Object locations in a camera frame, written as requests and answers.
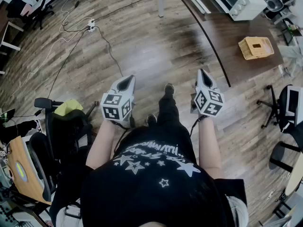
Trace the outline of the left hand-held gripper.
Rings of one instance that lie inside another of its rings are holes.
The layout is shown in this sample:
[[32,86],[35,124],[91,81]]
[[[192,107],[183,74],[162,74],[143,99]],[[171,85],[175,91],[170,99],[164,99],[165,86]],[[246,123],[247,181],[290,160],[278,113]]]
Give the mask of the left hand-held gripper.
[[117,123],[123,128],[135,127],[132,116],[135,83],[134,75],[122,77],[111,86],[116,93],[103,94],[100,105],[104,119]]

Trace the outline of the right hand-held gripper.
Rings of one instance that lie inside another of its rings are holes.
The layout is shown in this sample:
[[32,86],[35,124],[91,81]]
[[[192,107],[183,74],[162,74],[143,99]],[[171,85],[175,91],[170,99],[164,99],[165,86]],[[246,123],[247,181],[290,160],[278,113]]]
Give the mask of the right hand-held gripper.
[[191,94],[190,113],[217,117],[224,106],[224,96],[215,79],[204,69],[197,72],[195,92]]

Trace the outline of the person's right forearm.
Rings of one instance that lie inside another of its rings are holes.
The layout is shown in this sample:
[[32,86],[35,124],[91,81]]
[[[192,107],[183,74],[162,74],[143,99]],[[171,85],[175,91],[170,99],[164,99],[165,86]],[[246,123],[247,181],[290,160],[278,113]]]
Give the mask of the person's right forearm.
[[222,160],[215,135],[214,122],[210,117],[198,123],[199,130],[199,166],[213,179],[222,178]]

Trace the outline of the white toaster oven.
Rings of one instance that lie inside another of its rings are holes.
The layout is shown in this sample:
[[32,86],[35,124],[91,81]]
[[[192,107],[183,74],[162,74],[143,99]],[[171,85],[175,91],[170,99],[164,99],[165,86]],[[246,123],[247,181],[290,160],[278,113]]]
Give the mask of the white toaster oven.
[[234,21],[253,20],[266,8],[264,0],[214,0]]

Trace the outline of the person's black shoe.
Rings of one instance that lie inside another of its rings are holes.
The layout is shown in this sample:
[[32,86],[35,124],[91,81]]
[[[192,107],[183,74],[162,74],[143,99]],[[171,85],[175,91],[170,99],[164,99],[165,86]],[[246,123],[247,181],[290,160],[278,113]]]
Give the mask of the person's black shoe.
[[173,97],[174,93],[175,93],[175,88],[174,88],[173,84],[167,83],[165,85],[164,92],[165,92],[165,95]]
[[153,126],[153,125],[156,125],[157,123],[157,118],[154,114],[149,114],[146,118],[146,123],[147,125],[150,127],[150,126]]

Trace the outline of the person's left black shoe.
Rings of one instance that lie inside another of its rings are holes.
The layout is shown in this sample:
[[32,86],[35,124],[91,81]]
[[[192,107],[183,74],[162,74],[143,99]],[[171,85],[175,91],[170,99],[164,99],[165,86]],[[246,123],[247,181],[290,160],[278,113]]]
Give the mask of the person's left black shoe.
[[156,125],[157,123],[157,118],[154,114],[149,114],[146,118],[146,123],[147,125],[150,127],[150,126],[153,126],[153,125]]

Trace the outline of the person's black trousers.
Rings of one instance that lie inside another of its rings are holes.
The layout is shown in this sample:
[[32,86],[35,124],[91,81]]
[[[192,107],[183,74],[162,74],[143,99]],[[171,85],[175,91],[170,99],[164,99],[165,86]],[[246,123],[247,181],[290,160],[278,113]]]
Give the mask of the person's black trousers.
[[172,94],[166,93],[159,101],[157,127],[169,135],[188,138],[189,132],[179,120],[179,112]]

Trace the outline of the yellow green cloth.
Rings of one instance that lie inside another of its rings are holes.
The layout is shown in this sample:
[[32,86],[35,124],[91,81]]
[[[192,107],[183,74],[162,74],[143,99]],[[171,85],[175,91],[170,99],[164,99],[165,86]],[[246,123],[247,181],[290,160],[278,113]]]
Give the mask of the yellow green cloth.
[[65,116],[73,110],[83,110],[82,105],[75,99],[70,99],[58,106],[54,113],[60,116]]

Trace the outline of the wicker tissue box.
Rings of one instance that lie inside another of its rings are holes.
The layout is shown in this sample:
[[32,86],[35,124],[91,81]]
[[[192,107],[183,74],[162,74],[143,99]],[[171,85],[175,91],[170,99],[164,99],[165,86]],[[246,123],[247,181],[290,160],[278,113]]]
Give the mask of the wicker tissue box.
[[245,37],[239,43],[245,60],[265,58],[274,54],[274,49],[267,37]]

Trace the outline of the grey black air fryer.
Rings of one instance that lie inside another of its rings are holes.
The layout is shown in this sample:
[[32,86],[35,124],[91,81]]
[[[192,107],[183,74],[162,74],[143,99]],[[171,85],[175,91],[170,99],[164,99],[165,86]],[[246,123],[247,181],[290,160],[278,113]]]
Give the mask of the grey black air fryer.
[[265,16],[268,19],[273,19],[284,9],[292,6],[294,0],[265,0],[267,9],[264,10]]

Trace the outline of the black star print t-shirt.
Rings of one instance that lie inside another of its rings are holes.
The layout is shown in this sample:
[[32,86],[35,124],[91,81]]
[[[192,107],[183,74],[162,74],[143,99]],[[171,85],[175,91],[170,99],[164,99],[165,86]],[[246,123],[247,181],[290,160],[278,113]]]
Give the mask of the black star print t-shirt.
[[84,227],[239,227],[247,224],[242,179],[213,179],[197,163],[187,129],[141,127],[81,190]]

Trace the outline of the black mesh office chair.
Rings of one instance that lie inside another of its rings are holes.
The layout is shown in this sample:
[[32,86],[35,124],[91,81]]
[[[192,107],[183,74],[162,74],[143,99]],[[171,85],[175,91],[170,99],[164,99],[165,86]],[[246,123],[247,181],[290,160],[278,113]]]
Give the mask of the black mesh office chair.
[[56,191],[58,171],[47,136],[40,132],[34,133],[29,139],[27,149],[38,178],[44,184],[42,197],[51,202],[52,194]]

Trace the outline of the light wooden side desk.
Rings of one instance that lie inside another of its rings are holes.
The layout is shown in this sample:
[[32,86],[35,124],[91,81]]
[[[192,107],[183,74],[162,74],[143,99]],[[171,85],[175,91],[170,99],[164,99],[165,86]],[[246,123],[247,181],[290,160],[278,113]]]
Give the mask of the light wooden side desk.
[[8,154],[8,167],[12,173],[13,182],[22,195],[25,195],[36,201],[51,205],[50,201],[43,198],[44,183],[38,177],[30,157],[26,142],[29,137],[24,139],[16,137],[9,143],[10,153]]

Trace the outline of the white round table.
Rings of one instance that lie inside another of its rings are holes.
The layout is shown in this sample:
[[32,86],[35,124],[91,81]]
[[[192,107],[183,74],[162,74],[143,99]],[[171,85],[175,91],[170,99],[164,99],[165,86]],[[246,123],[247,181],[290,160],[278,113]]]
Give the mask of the white round table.
[[[299,157],[293,166],[282,162],[285,149],[299,153]],[[281,196],[289,196],[298,188],[303,179],[303,152],[299,147],[286,144],[282,141],[278,142],[270,155],[268,165],[271,170],[279,167],[289,173],[288,182]]]

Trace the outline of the white desk frame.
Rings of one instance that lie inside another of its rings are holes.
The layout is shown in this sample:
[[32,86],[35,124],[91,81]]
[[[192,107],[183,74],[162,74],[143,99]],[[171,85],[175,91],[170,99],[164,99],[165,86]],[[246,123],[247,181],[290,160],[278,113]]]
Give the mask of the white desk frame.
[[5,41],[5,35],[10,27],[13,29],[16,29],[20,32],[24,32],[24,29],[22,29],[21,27],[15,25],[14,23],[12,23],[10,21],[6,21],[2,26],[0,26],[0,48],[2,46],[4,46],[4,47],[10,48],[10,49],[13,49],[15,51],[20,51],[21,50],[20,47],[15,46],[15,45],[10,44]]

